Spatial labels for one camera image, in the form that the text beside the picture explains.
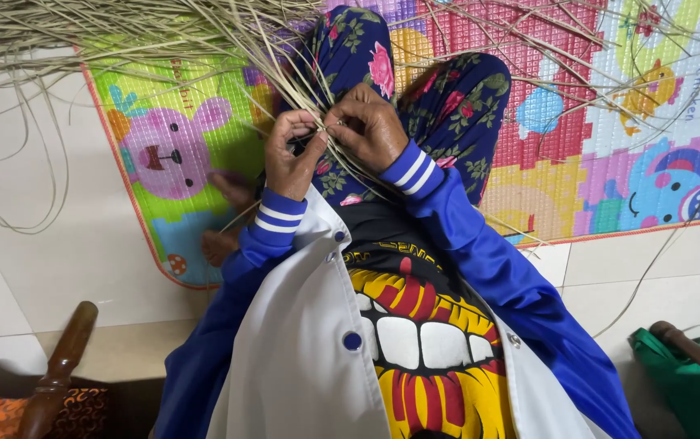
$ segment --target pink rabbit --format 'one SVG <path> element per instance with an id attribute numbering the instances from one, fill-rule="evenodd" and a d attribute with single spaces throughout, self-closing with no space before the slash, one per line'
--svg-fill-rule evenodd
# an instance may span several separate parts
<path id="1" fill-rule="evenodd" d="M 120 143 L 135 168 L 128 170 L 130 182 L 171 200 L 198 194 L 212 170 L 203 134 L 225 125 L 232 114 L 230 103 L 217 97 L 202 103 L 192 120 L 164 108 L 130 118 L 130 131 Z"/>

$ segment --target jacket sleeve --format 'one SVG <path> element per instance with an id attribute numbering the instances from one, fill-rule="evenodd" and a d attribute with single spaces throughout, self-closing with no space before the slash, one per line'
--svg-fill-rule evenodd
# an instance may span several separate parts
<path id="1" fill-rule="evenodd" d="M 410 214 L 550 368 L 580 412 L 615 439 L 639 437 L 608 356 L 567 311 L 553 285 L 486 225 L 467 199 L 458 171 L 432 163 L 411 142 L 381 176 L 403 189 Z"/>
<path id="2" fill-rule="evenodd" d="M 255 222 L 222 265 L 222 286 L 198 325 L 166 358 L 155 437 L 205 437 L 230 367 L 233 339 L 266 275 L 292 250 L 307 202 L 264 190 Z"/>

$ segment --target black t-shirt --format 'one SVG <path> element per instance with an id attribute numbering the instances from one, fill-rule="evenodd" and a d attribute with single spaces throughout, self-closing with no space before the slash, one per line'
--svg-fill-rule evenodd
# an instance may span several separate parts
<path id="1" fill-rule="evenodd" d="M 334 208 L 393 437 L 514 437 L 491 313 L 429 232 L 389 203 Z"/>

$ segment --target wrist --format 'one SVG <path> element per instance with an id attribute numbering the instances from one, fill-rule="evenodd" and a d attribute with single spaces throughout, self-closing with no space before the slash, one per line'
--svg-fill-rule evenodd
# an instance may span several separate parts
<path id="1" fill-rule="evenodd" d="M 255 222 L 249 225 L 249 233 L 260 242 L 290 245 L 306 207 L 306 200 L 297 202 L 266 187 L 263 189 Z"/>
<path id="2" fill-rule="evenodd" d="M 444 180 L 442 169 L 413 140 L 379 176 L 415 200 L 430 194 Z"/>

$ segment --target hand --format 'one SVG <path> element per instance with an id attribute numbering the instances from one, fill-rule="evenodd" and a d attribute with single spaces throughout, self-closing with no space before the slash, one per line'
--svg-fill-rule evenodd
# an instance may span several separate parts
<path id="1" fill-rule="evenodd" d="M 287 150 L 287 141 L 308 135 L 316 127 L 315 117 L 304 109 L 288 111 L 277 117 L 266 142 L 268 189 L 297 202 L 304 199 L 317 161 L 327 146 L 328 135 L 325 131 L 317 133 L 297 157 Z"/>
<path id="2" fill-rule="evenodd" d="M 347 126 L 338 125 L 340 120 Z M 329 135 L 378 173 L 388 169 L 409 143 L 394 106 L 364 83 L 334 105 L 324 123 Z"/>
<path id="3" fill-rule="evenodd" d="M 238 213 L 247 210 L 255 204 L 255 191 L 246 185 L 233 184 L 218 173 L 208 175 L 212 186 L 219 189 L 222 197 Z M 240 221 L 237 226 L 220 233 L 217 230 L 207 230 L 201 237 L 201 252 L 211 266 L 220 266 L 228 254 L 239 249 L 239 233 L 244 225 L 255 218 L 255 209 L 251 209 L 244 215 L 245 221 Z"/>

